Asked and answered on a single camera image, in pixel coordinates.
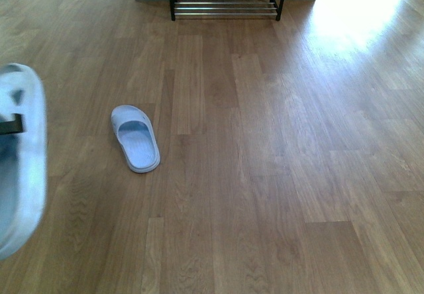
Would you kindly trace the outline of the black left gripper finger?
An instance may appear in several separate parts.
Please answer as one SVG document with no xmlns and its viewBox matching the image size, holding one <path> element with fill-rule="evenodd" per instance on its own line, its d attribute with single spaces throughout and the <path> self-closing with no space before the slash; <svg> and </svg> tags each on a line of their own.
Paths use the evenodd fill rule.
<svg viewBox="0 0 424 294">
<path fill-rule="evenodd" d="M 1 121 L 0 127 L 1 134 L 20 134 L 25 131 L 23 116 L 20 114 L 13 114 L 13 119 L 10 121 Z"/>
</svg>

